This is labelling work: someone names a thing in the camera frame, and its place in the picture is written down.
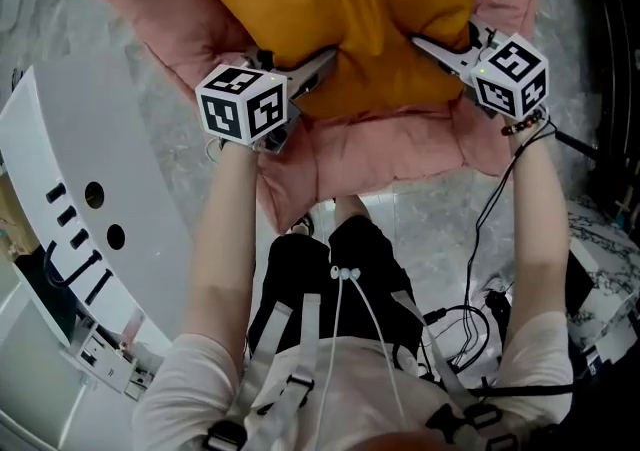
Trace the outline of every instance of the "white t-shirt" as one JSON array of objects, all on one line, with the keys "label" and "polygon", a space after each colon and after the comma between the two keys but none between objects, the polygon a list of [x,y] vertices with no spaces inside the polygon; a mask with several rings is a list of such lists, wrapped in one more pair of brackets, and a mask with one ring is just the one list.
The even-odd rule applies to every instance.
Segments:
[{"label": "white t-shirt", "polygon": [[[571,383],[567,347],[564,314],[538,315],[509,344],[496,386]],[[297,365],[297,353],[295,347],[276,356],[254,412],[245,421],[249,435],[262,420],[255,410],[278,397]],[[273,449],[312,449],[330,353],[331,339],[322,339],[315,389]],[[438,386],[408,372],[393,372],[410,430],[424,429],[443,404],[453,405]],[[134,449],[201,449],[209,427],[230,407],[239,381],[231,357],[220,344],[199,335],[178,337],[134,414]],[[532,429],[564,419],[571,396],[495,398],[492,402],[502,409],[505,425],[526,439]],[[380,343],[339,338],[318,449],[347,450],[371,437],[402,429]]]}]

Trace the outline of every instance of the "pink cushion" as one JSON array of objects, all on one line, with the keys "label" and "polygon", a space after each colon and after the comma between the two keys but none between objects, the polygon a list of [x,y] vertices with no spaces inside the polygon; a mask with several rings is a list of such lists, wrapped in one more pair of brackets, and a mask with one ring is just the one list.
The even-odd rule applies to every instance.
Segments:
[{"label": "pink cushion", "polygon": [[[171,79],[194,100],[206,74],[251,38],[218,0],[107,0],[129,20]],[[474,12],[506,33],[530,37],[534,0],[476,0]],[[509,159],[501,119],[467,99],[312,122],[303,119],[278,156],[260,157],[258,199],[284,232],[316,202],[394,180],[469,166],[497,175]]]}]

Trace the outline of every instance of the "tile floor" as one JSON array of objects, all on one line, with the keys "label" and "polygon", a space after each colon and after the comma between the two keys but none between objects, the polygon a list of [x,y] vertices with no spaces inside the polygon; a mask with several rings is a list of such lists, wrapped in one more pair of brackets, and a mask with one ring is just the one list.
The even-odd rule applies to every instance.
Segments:
[{"label": "tile floor", "polygon": [[[548,55],[553,74],[549,106],[565,132],[591,142],[600,95],[592,79],[588,50],[591,0],[539,0],[535,43]],[[138,89],[140,110],[169,190],[189,228],[195,226],[215,172],[204,154],[205,137],[189,104],[150,60],[132,30],[101,0],[22,0],[18,22],[0,34],[0,107],[10,93],[13,69],[38,59],[87,48],[122,47]],[[589,163],[550,142],[568,195],[580,192]],[[395,183],[364,196],[373,220],[394,243],[396,258],[412,279],[424,311],[462,303],[465,268],[473,245],[473,226],[496,180],[459,171],[418,183]],[[511,282],[512,195],[505,191],[483,228],[473,271],[474,289],[495,272]],[[313,209],[317,238],[333,230],[333,203]],[[275,234],[259,214],[255,299],[260,295],[269,245]],[[456,325],[439,339],[446,353],[462,342]],[[499,346],[490,345],[495,356]],[[495,365],[485,362],[488,368]]]}]

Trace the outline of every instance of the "yellow pillow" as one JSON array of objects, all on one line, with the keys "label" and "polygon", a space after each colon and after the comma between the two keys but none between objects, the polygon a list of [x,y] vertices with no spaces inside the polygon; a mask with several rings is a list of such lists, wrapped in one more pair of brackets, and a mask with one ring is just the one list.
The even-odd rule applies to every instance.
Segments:
[{"label": "yellow pillow", "polygon": [[314,117],[445,102],[462,89],[457,78],[415,51],[408,35],[465,47],[473,0],[221,1],[261,49],[274,52],[279,68],[293,68],[325,46],[339,46],[337,68],[299,100]]}]

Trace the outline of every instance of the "black shorts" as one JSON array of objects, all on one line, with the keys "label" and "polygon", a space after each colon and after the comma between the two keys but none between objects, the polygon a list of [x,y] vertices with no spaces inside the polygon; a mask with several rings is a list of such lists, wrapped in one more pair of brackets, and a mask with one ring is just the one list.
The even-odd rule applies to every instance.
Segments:
[{"label": "black shorts", "polygon": [[[269,265],[258,312],[249,328],[253,351],[276,302],[293,312],[278,352],[300,344],[302,300],[305,293],[320,293],[320,338],[332,337],[338,301],[338,281],[330,276],[332,265],[359,268],[358,284],[376,315],[384,340],[404,346],[415,357],[422,336],[422,324],[391,297],[407,291],[413,299],[411,282],[393,257],[391,242],[369,219],[354,216],[329,238],[329,247],[300,234],[280,236],[271,245]],[[379,341],[378,333],[360,294],[351,280],[344,281],[338,336]]]}]

